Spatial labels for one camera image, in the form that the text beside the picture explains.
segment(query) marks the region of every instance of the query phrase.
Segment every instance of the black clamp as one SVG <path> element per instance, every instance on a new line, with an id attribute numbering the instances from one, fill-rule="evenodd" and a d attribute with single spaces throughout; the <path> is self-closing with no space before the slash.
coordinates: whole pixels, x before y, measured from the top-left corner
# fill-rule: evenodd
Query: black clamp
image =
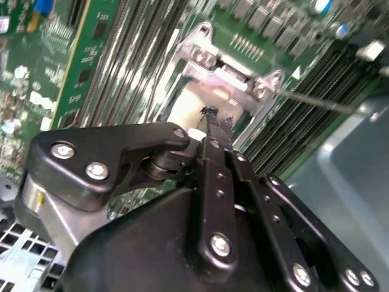
<path id="1" fill-rule="evenodd" d="M 232 150 L 230 134 L 204 120 L 201 142 L 172 123 L 41 133 L 27 171 L 69 207 L 88 212 L 112 195 L 165 179 L 194 190 L 187 260 L 200 281 L 225 283 L 239 265 L 237 204 L 246 210 L 260 256 L 252 260 L 260 260 L 276 291 L 379 291 L 374 276 L 282 181 L 258 179 Z M 70 158 L 53 153 L 62 144 Z"/>

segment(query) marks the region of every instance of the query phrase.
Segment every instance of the ram slot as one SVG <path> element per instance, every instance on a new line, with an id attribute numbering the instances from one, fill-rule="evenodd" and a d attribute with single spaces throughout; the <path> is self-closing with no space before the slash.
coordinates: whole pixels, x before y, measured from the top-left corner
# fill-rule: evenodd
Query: ram slot
<path id="1" fill-rule="evenodd" d="M 99 105 L 104 104 L 102 101 L 103 90 L 107 85 L 109 73 L 112 72 L 117 54 L 123 46 L 123 40 L 127 36 L 124 32 L 129 29 L 129 24 L 137 11 L 139 1 L 126 0 L 120 3 L 106 48 L 98 62 L 91 87 L 78 115 L 78 126 L 80 127 L 90 127 L 93 114 L 97 111 Z"/>
<path id="2" fill-rule="evenodd" d="M 161 2 L 165 1 L 157 1 L 154 5 L 150 5 L 149 1 L 140 1 L 137 5 L 136 13 L 125 32 L 124 42 L 120 46 L 115 64 L 109 73 L 108 81 L 95 110 L 92 120 L 93 126 L 107 125 L 109 113 L 121 104 L 120 90 L 126 83 L 126 77 L 139 50 L 145 47 L 146 41 L 150 41 L 147 33 L 150 27 L 153 26 L 153 16 L 155 13 L 159 13 L 158 8 L 161 6 Z"/>
<path id="3" fill-rule="evenodd" d="M 360 72 L 354 74 L 352 78 L 347 80 L 349 86 L 344 86 L 343 88 L 336 87 L 339 91 L 343 91 L 336 101 L 345 105 L 350 104 L 363 91 L 369 83 L 369 80 L 369 76 L 363 76 Z M 289 139 L 293 142 L 284 145 L 284 149 L 277 155 L 277 159 L 274 159 L 272 163 L 268 164 L 263 171 L 280 174 L 281 169 L 284 169 L 287 164 L 290 164 L 307 147 L 313 147 L 312 144 L 322 134 L 323 129 L 330 126 L 337 117 L 339 117 L 338 113 L 314 108 L 310 112 L 306 122 L 297 129 L 298 131 L 291 132 Z"/>
<path id="4" fill-rule="evenodd" d="M 315 86 L 310 90 L 313 96 L 316 96 L 320 99 L 337 100 L 338 95 L 330 95 L 326 96 L 325 92 L 328 91 L 329 84 L 335 84 L 336 80 L 340 75 L 343 75 L 345 72 L 345 67 L 347 67 L 347 63 L 344 60 L 339 60 L 338 63 L 335 63 L 335 66 L 331 68 L 331 70 L 327 70 L 325 72 L 321 72 L 320 75 L 322 78 L 319 82 L 315 84 Z M 314 109 L 313 106 L 307 105 L 304 103 L 299 103 L 298 106 L 295 107 L 293 112 L 284 120 L 282 127 L 279 128 L 278 131 L 275 131 L 272 134 L 272 137 L 262 146 L 260 150 L 259 156 L 256 157 L 257 162 L 254 163 L 254 169 L 260 169 L 262 166 L 272 157 L 273 153 L 276 152 L 281 146 L 283 146 L 286 141 L 286 135 L 288 133 L 292 133 L 296 128 L 303 123 L 307 114 Z"/>
<path id="5" fill-rule="evenodd" d="M 144 73 L 139 81 L 140 86 L 131 93 L 132 101 L 124 115 L 122 123 L 136 123 L 139 121 L 140 115 L 143 113 L 143 109 L 148 106 L 149 98 L 145 96 L 145 90 L 153 78 L 154 72 L 158 70 L 158 65 L 162 66 L 158 61 L 164 59 L 166 48 L 170 42 L 170 38 L 179 22 L 179 18 L 174 15 L 181 15 L 186 8 L 189 0 L 178 0 L 172 2 L 172 5 L 168 7 L 169 14 L 166 15 L 160 29 L 156 30 L 156 34 L 159 35 L 159 42 L 153 47 L 153 50 L 146 57 L 145 61 L 140 63 L 139 69 L 143 69 Z"/>
<path id="6" fill-rule="evenodd" d="M 339 58 L 339 55 L 328 52 L 315 66 L 314 70 L 312 70 L 297 87 L 296 92 L 311 94 L 311 91 L 314 90 L 315 86 L 320 83 L 325 76 L 323 73 L 329 72 Z M 301 105 L 300 102 L 295 102 L 293 100 L 287 100 L 284 103 L 282 108 L 274 115 L 273 119 L 269 121 L 265 129 L 255 139 L 254 144 L 256 146 L 252 145 L 245 153 L 251 162 L 253 162 L 254 157 L 259 155 L 262 148 L 272 139 L 273 135 L 281 130 L 283 124 L 289 120 L 299 105 Z"/>

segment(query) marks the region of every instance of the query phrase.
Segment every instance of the green circuit board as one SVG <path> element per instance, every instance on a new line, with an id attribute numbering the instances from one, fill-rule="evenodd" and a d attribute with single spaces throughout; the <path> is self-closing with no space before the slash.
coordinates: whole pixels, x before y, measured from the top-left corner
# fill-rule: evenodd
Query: green circuit board
<path id="1" fill-rule="evenodd" d="M 0 173 L 15 184 L 31 139 L 74 123 L 119 3 L 56 0 L 50 15 L 34 16 L 34 2 L 0 4 L 0 26 L 9 20 L 0 35 Z"/>

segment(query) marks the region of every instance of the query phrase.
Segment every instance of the silver screw head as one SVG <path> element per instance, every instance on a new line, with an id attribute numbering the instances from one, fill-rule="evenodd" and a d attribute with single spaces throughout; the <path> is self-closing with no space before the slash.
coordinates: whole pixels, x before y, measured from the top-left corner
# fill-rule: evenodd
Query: silver screw head
<path id="1" fill-rule="evenodd" d="M 272 182 L 273 185 L 279 186 L 280 183 L 275 179 L 275 178 L 270 178 L 270 181 Z"/>
<path id="2" fill-rule="evenodd" d="M 351 269 L 347 269 L 346 270 L 346 276 L 347 276 L 347 279 L 355 286 L 359 286 L 360 285 L 360 282 L 359 282 L 359 279 L 357 277 L 357 275 L 355 275 L 355 273 L 351 270 Z"/>
<path id="3" fill-rule="evenodd" d="M 73 147 L 65 143 L 58 143 L 51 147 L 51 154 L 60 159 L 69 159 L 74 156 Z"/>
<path id="4" fill-rule="evenodd" d="M 259 85 L 258 87 L 254 88 L 253 93 L 257 98 L 261 99 L 266 93 L 266 88 L 264 85 Z"/>
<path id="5" fill-rule="evenodd" d="M 278 74 L 273 76 L 273 80 L 272 80 L 273 85 L 279 84 L 280 81 L 281 81 L 281 76 L 279 76 Z"/>
<path id="6" fill-rule="evenodd" d="M 174 129 L 173 130 L 174 135 L 176 135 L 178 138 L 185 137 L 184 132 L 181 129 Z"/>
<path id="7" fill-rule="evenodd" d="M 308 272 L 299 264 L 295 263 L 293 265 L 293 273 L 297 281 L 305 287 L 310 286 L 311 278 Z"/>
<path id="8" fill-rule="evenodd" d="M 106 165 L 99 162 L 92 162 L 86 167 L 88 177 L 102 181 L 108 177 L 108 168 Z"/>
<path id="9" fill-rule="evenodd" d="M 221 234 L 212 235 L 211 246 L 213 251 L 221 257 L 227 257 L 231 252 L 228 240 Z"/>
<path id="10" fill-rule="evenodd" d="M 245 157 L 241 153 L 237 153 L 236 157 L 238 158 L 239 161 L 246 161 Z"/>
<path id="11" fill-rule="evenodd" d="M 370 287 L 374 286 L 374 280 L 371 278 L 371 276 L 367 272 L 365 272 L 365 271 L 360 272 L 360 276 L 362 277 L 362 280 L 367 285 L 369 285 Z"/>

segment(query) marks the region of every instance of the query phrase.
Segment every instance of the electronic component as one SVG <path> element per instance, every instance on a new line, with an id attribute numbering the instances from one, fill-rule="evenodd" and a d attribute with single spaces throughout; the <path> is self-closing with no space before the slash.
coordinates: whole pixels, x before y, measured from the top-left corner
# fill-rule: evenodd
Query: electronic component
<path id="1" fill-rule="evenodd" d="M 54 0 L 36 0 L 34 11 L 40 15 L 48 15 L 53 10 Z"/>
<path id="2" fill-rule="evenodd" d="M 331 0 L 312 0 L 310 8 L 315 14 L 326 13 L 331 6 Z"/>
<path id="3" fill-rule="evenodd" d="M 18 155 L 17 149 L 14 148 L 12 144 L 4 144 L 1 147 L 1 158 L 7 160 L 13 160 Z"/>
<path id="4" fill-rule="evenodd" d="M 4 124 L 1 126 L 1 130 L 9 135 L 15 134 L 21 127 L 21 122 L 19 119 L 10 119 L 4 121 Z"/>
<path id="5" fill-rule="evenodd" d="M 372 21 L 377 20 L 380 17 L 381 12 L 380 8 L 376 5 L 372 6 L 370 10 L 367 12 L 366 17 Z"/>
<path id="6" fill-rule="evenodd" d="M 247 15 L 247 12 L 250 11 L 253 6 L 252 0 L 239 0 L 235 9 L 233 10 L 233 14 L 235 18 L 242 19 Z"/>
<path id="7" fill-rule="evenodd" d="M 13 75 L 16 79 L 25 79 L 27 77 L 27 74 L 29 72 L 29 69 L 26 66 L 20 65 L 15 68 L 13 71 Z"/>
<path id="8" fill-rule="evenodd" d="M 291 55 L 298 58 L 309 46 L 309 41 L 306 38 L 299 38 L 298 41 L 292 47 L 290 53 Z"/>
<path id="9" fill-rule="evenodd" d="M 286 4 L 285 2 L 279 3 L 279 5 L 276 7 L 276 9 L 273 11 L 274 16 L 281 16 L 282 13 L 285 11 Z"/>
<path id="10" fill-rule="evenodd" d="M 342 40 L 348 36 L 350 28 L 347 24 L 334 23 L 331 25 L 331 31 L 335 38 Z"/>
<path id="11" fill-rule="evenodd" d="M 218 3 L 221 8 L 227 9 L 230 7 L 232 1 L 233 0 L 219 0 Z"/>
<path id="12" fill-rule="evenodd" d="M 339 23 L 350 23 L 353 18 L 356 17 L 354 14 L 354 10 L 352 7 L 347 6 L 343 9 L 341 14 L 337 18 L 337 22 Z"/>
<path id="13" fill-rule="evenodd" d="M 305 23 L 301 28 L 300 33 L 302 35 L 308 35 L 311 29 L 312 29 L 312 25 L 310 23 Z"/>
<path id="14" fill-rule="evenodd" d="M 83 16 L 86 2 L 86 0 L 73 0 L 67 21 L 68 26 L 74 27 L 76 29 L 78 28 L 81 17 Z"/>
<path id="15" fill-rule="evenodd" d="M 0 33 L 8 32 L 10 27 L 11 17 L 9 16 L 0 16 Z"/>
<path id="16" fill-rule="evenodd" d="M 270 19 L 262 35 L 265 38 L 274 38 L 277 35 L 277 32 L 279 31 L 281 26 L 282 26 L 282 21 L 277 17 L 273 17 Z"/>
<path id="17" fill-rule="evenodd" d="M 38 28 L 41 15 L 49 15 L 53 10 L 54 0 L 37 0 L 32 12 L 32 17 L 27 26 L 28 32 L 34 32 Z"/>
<path id="18" fill-rule="evenodd" d="M 278 47 L 287 48 L 288 45 L 292 42 L 292 40 L 297 36 L 297 32 L 290 26 L 285 28 L 283 33 L 280 35 L 280 37 L 276 41 L 276 45 Z"/>
<path id="19" fill-rule="evenodd" d="M 91 76 L 91 70 L 90 69 L 85 69 L 81 71 L 80 75 L 78 76 L 77 83 L 83 83 L 86 80 L 88 80 L 89 76 Z"/>
<path id="20" fill-rule="evenodd" d="M 374 61 L 379 54 L 385 49 L 385 44 L 381 41 L 375 40 L 366 47 L 360 48 L 357 51 L 357 56 L 366 61 Z"/>
<path id="21" fill-rule="evenodd" d="M 356 8 L 360 4 L 361 0 L 352 0 L 350 6 Z"/>
<path id="22" fill-rule="evenodd" d="M 99 21 L 96 24 L 95 31 L 93 33 L 93 39 L 96 40 L 98 38 L 102 38 L 105 34 L 106 29 L 107 29 L 107 23 L 103 21 Z"/>
<path id="23" fill-rule="evenodd" d="M 259 30 L 262 27 L 263 22 L 265 22 L 268 15 L 269 12 L 263 6 L 260 6 L 255 11 L 253 16 L 251 16 L 251 19 L 249 20 L 248 23 L 249 27 L 254 30 Z"/>
<path id="24" fill-rule="evenodd" d="M 287 21 L 287 24 L 289 26 L 294 26 L 296 24 L 296 22 L 298 21 L 298 16 L 296 13 L 293 13 L 291 15 L 291 17 L 289 17 L 288 21 Z"/>

